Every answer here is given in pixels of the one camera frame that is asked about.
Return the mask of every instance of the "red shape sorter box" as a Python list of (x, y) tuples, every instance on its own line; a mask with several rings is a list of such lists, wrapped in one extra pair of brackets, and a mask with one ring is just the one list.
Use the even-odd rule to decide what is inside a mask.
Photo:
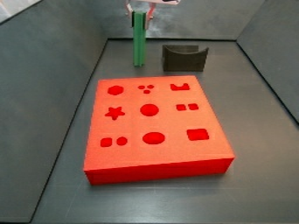
[(234, 158), (195, 76), (99, 81), (84, 161), (92, 185), (225, 173)]

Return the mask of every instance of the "circular hole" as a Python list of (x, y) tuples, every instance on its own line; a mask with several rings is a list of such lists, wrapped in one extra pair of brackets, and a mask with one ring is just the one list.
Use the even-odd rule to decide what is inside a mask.
[(147, 144), (161, 144), (165, 141), (165, 134), (161, 132), (150, 132), (145, 135), (143, 140)]
[(122, 136), (118, 140), (117, 140), (117, 144), (123, 146), (127, 144), (127, 139)]
[(155, 116), (159, 113), (159, 108), (154, 104), (146, 104), (141, 108), (141, 112), (145, 116)]

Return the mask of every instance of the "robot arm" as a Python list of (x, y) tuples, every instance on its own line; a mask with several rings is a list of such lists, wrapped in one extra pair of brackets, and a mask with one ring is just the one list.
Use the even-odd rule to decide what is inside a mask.
[[(145, 28), (149, 29), (150, 20), (154, 18), (154, 12), (155, 12), (155, 5), (157, 4), (171, 4), (177, 5), (181, 3), (182, 0), (135, 0), (142, 2), (150, 3), (150, 11), (146, 13), (146, 21), (145, 21)], [(133, 18), (134, 9), (130, 4), (131, 0), (126, 0), (126, 11), (130, 18)]]

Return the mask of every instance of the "green object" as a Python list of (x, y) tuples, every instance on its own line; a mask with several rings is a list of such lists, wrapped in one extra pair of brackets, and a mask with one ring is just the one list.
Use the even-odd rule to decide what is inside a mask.
[(135, 30), (135, 66), (141, 67), (146, 63), (146, 13), (134, 13)]

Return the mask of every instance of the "red box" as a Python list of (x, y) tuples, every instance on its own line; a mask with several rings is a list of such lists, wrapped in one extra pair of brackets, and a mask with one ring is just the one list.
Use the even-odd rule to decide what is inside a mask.
[(84, 161), (92, 185), (225, 173), (234, 158), (195, 76), (99, 81)]

